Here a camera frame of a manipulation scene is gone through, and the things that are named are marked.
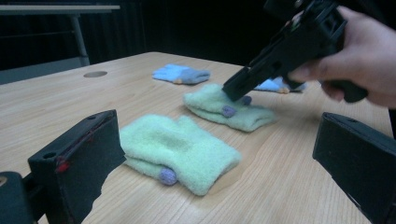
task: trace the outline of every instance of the mint green knitted glove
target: mint green knitted glove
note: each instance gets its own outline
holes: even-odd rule
[[[251,105],[248,96],[233,102],[218,84],[206,84],[200,90],[187,93],[184,105],[201,118],[226,124],[232,128],[253,132],[275,120],[274,113],[259,105]]]
[[[120,130],[120,143],[125,164],[167,185],[176,178],[200,196],[241,160],[237,150],[186,116],[146,115]]]

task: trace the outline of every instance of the wooden table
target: wooden table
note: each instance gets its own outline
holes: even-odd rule
[[[99,63],[0,86],[0,171],[30,170],[27,159],[91,114],[117,109],[119,125],[149,113],[193,118],[238,149],[243,159],[205,197],[176,184],[163,186],[122,165],[103,185],[84,223],[368,223],[312,159],[321,114],[360,120],[391,136],[388,110],[366,101],[338,104],[309,83],[304,93],[252,91],[254,105],[271,108],[278,121],[241,133],[193,115],[182,102],[196,86],[152,79],[151,72],[177,63],[208,69],[222,84],[240,66],[157,52]],[[105,71],[101,77],[85,74]]]

